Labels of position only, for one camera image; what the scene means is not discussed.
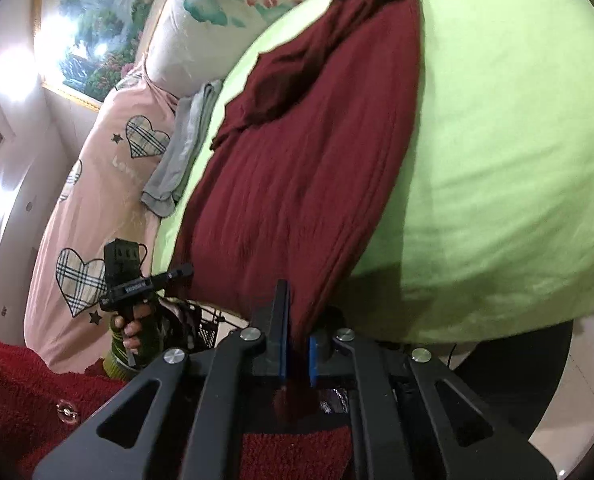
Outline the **left hand on handle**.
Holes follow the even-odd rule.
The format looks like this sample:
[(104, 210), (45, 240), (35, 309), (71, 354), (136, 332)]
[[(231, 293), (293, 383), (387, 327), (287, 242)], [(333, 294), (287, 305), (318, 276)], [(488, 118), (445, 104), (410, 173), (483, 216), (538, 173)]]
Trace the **left hand on handle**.
[(137, 356), (142, 348), (140, 333), (143, 330), (142, 317), (137, 316), (131, 322), (126, 322), (119, 314), (114, 314), (110, 321), (111, 349), (118, 356), (127, 358)]

